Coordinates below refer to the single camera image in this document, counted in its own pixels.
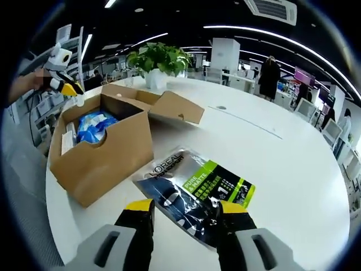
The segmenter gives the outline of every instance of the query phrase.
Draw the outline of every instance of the box flap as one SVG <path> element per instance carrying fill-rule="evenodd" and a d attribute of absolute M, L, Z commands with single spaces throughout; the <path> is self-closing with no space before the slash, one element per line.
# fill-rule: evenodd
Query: box flap
<path fill-rule="evenodd" d="M 118 86 L 114 84 L 104 85 L 102 88 L 102 94 L 116 97 L 117 94 L 121 94 L 122 97 L 136 99 L 137 89 L 127 88 L 125 86 Z"/>
<path fill-rule="evenodd" d="M 155 93 L 138 90 L 136 99 L 143 103 L 154 105 L 159 100 L 160 97 L 161 97 L 160 95 Z"/>
<path fill-rule="evenodd" d="M 146 104 L 146 103 L 143 103 L 139 100 L 133 100 L 133 99 L 130 99 L 130 98 L 124 98 L 124 97 L 117 97 L 118 100 L 122 100 L 123 102 L 126 102 L 126 103 L 130 103 L 132 104 L 133 106 L 136 106 L 146 112 L 148 112 L 150 109 L 151 109 L 151 105 L 150 104 Z"/>
<path fill-rule="evenodd" d="M 165 91 L 150 110 L 156 115 L 196 124 L 200 122 L 203 112 L 202 107 L 171 91 Z"/>

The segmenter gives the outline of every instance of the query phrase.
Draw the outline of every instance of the person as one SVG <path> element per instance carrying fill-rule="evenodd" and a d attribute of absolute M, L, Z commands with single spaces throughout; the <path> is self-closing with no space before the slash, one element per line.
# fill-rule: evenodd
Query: person
<path fill-rule="evenodd" d="M 334 109 L 330 108 L 327 112 L 327 114 L 325 115 L 325 118 L 323 119 L 323 122 L 321 124 L 321 130 L 325 129 L 326 124 L 328 123 L 329 120 L 333 120 L 336 121 L 336 119 L 334 118 Z"/>
<path fill-rule="evenodd" d="M 337 125 L 342 129 L 342 133 L 338 139 L 338 142 L 333 150 L 333 154 L 336 158 L 340 156 L 341 150 L 345 144 L 349 140 L 349 134 L 351 132 L 351 111 L 347 108 L 345 110 L 344 117 L 338 121 Z"/>
<path fill-rule="evenodd" d="M 99 84 L 99 86 L 102 85 L 104 78 L 103 78 L 103 76 L 100 75 L 100 73 L 97 69 L 94 71 L 94 77 L 96 78 L 96 82 Z"/>
<path fill-rule="evenodd" d="M 258 70 L 258 67 L 255 67 L 254 69 L 252 69 L 254 71 L 254 75 L 253 75 L 253 79 L 256 79 L 256 77 L 258 76 L 259 74 L 259 70 Z"/>
<path fill-rule="evenodd" d="M 296 102 L 294 103 L 294 109 L 297 108 L 302 98 L 308 100 L 309 102 L 312 100 L 312 94 L 309 95 L 309 87 L 304 83 L 301 83 L 300 87 L 298 88 L 298 96 Z"/>
<path fill-rule="evenodd" d="M 280 67 L 273 56 L 267 58 L 261 67 L 261 77 L 259 78 L 259 94 L 262 98 L 272 101 L 275 99 L 277 82 L 281 78 Z"/>
<path fill-rule="evenodd" d="M 112 72 L 113 80 L 115 80 L 115 78 L 118 76 L 118 74 L 119 74 L 119 70 L 118 70 L 118 68 L 115 68 L 114 71 Z"/>
<path fill-rule="evenodd" d="M 13 104 L 30 90 L 40 89 L 47 76 L 50 74 L 41 69 L 16 78 L 3 107 Z M 33 145 L 30 131 L 15 124 L 10 110 L 2 109 L 1 170 L 7 199 L 16 214 L 13 225 L 18 225 L 18 235 L 25 238 L 38 263 L 48 270 L 63 262 L 56 250 L 46 211 L 47 160 Z"/>

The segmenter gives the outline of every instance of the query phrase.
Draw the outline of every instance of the air conditioner vent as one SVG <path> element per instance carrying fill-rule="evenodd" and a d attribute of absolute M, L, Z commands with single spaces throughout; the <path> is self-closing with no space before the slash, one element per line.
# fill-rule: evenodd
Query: air conditioner vent
<path fill-rule="evenodd" d="M 267 2 L 264 0 L 254 0 L 258 11 L 265 15 L 276 16 L 281 19 L 287 20 L 286 7 L 280 4 Z"/>
<path fill-rule="evenodd" d="M 244 0 L 253 15 L 296 25 L 297 6 L 286 0 Z"/>

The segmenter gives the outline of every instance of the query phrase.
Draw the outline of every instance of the potted plant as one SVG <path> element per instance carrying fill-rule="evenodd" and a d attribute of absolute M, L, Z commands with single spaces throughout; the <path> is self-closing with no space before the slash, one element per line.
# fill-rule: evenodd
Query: potted plant
<path fill-rule="evenodd" d="M 177 77 L 188 67 L 190 58 L 182 49 L 159 42 L 147 43 L 138 52 L 129 53 L 127 61 L 146 79 L 147 88 L 164 89 L 166 78 Z"/>

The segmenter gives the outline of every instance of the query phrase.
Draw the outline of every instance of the table surface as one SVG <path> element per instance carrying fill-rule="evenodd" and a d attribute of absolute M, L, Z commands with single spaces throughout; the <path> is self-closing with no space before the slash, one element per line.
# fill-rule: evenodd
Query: table surface
<path fill-rule="evenodd" d="M 113 84 L 124 85 L 125 80 Z M 144 80 L 134 77 L 133 87 L 145 89 Z M 186 145 L 255 184 L 248 211 L 258 228 L 267 228 L 291 247 L 304 268 L 326 270 L 347 243 L 350 216 L 344 179 L 322 135 L 291 112 L 243 91 L 174 77 L 167 89 L 205 112 L 198 128 L 152 123 L 155 158 Z M 100 90 L 88 91 L 85 97 Z M 113 224 L 129 202 L 145 198 L 133 179 L 83 209 L 47 170 L 49 222 L 65 263 L 75 256 L 80 241 Z M 216 252 L 159 210 L 153 238 L 150 270 L 220 270 Z"/>
<path fill-rule="evenodd" d="M 237 79 L 241 79 L 241 80 L 244 80 L 244 81 L 247 81 L 247 82 L 251 82 L 251 83 L 255 83 L 254 80 L 249 79 L 249 78 L 246 78 L 246 77 L 243 77 L 243 76 L 239 76 L 239 75 L 232 75 L 232 74 L 230 74 L 230 73 L 225 73 L 225 72 L 222 72 L 222 75 L 228 76 L 228 77 L 237 78 Z"/>

